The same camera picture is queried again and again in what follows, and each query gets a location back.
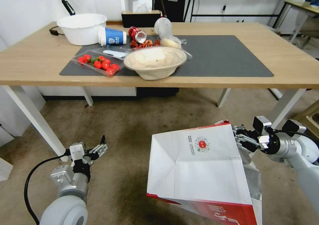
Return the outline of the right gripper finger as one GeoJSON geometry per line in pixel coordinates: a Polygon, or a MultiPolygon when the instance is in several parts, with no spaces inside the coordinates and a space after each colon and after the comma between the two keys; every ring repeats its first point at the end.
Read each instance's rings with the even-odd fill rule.
{"type": "Polygon", "coordinates": [[[255,152],[257,149],[259,149],[258,142],[256,142],[253,138],[250,138],[243,134],[236,134],[235,142],[239,148],[247,152],[255,152]]]}
{"type": "Polygon", "coordinates": [[[245,136],[255,136],[255,131],[247,130],[243,125],[233,126],[234,135],[245,135],[245,136]]]}

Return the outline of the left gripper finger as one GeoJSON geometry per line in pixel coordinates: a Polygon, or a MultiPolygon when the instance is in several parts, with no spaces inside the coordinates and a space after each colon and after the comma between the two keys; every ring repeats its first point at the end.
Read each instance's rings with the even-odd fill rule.
{"type": "Polygon", "coordinates": [[[102,136],[100,144],[89,150],[89,154],[103,155],[107,150],[105,135],[102,136]]]}
{"type": "Polygon", "coordinates": [[[95,148],[89,149],[85,153],[84,160],[88,164],[93,164],[93,161],[99,159],[102,155],[104,155],[107,149],[108,149],[107,145],[97,145],[95,148]]]}

